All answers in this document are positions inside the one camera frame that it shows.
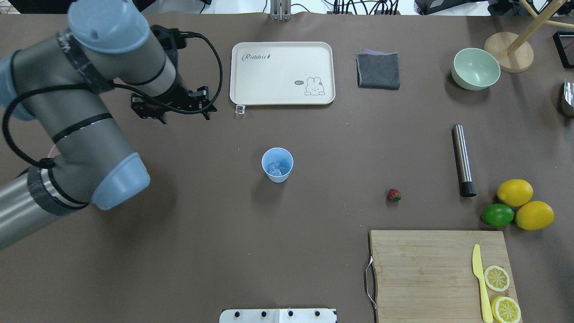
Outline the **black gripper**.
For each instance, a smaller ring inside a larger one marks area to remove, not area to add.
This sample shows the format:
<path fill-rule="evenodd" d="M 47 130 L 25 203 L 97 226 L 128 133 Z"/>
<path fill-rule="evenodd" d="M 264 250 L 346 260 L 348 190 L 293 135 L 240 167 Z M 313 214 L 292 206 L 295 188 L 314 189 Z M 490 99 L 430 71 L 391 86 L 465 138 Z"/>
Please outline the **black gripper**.
<path fill-rule="evenodd" d="M 207 86 L 195 91 L 189 90 L 178 72 L 178 52 L 185 49 L 187 39 L 192 38 L 205 41 L 215 57 L 218 57 L 217 50 L 207 37 L 193 31 L 181 31 L 160 25 L 152 25 L 150 29 L 164 49 L 166 60 L 152 80 L 131 84 L 131 88 L 136 89 L 131 94 L 131 109 L 141 119 L 158 119 L 163 124 L 166 124 L 166 112 L 201 114 L 209 120 L 210 114 L 217 111 L 214 102 L 218 94 L 210 96 Z"/>

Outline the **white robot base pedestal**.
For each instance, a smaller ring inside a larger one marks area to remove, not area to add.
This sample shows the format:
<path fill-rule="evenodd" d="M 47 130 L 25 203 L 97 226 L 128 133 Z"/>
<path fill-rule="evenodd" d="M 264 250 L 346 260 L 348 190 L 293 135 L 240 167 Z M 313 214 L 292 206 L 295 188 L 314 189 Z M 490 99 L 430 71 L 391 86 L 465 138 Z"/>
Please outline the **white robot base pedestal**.
<path fill-rule="evenodd" d="M 336 310 L 328 308 L 228 309 L 220 323 L 337 323 Z"/>

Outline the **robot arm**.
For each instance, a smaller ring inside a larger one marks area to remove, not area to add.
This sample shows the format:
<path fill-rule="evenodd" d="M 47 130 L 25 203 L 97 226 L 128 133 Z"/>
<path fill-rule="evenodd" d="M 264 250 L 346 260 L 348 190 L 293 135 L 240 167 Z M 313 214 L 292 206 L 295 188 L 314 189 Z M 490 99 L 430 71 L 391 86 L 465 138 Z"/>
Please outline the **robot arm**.
<path fill-rule="evenodd" d="M 29 167 L 1 189 L 1 247 L 95 204 L 109 210 L 150 184 L 100 95 L 132 92 L 141 118 L 215 112 L 219 92 L 189 90 L 178 50 L 192 31 L 150 26 L 131 0 L 74 0 L 68 27 L 1 60 L 1 131 Z"/>

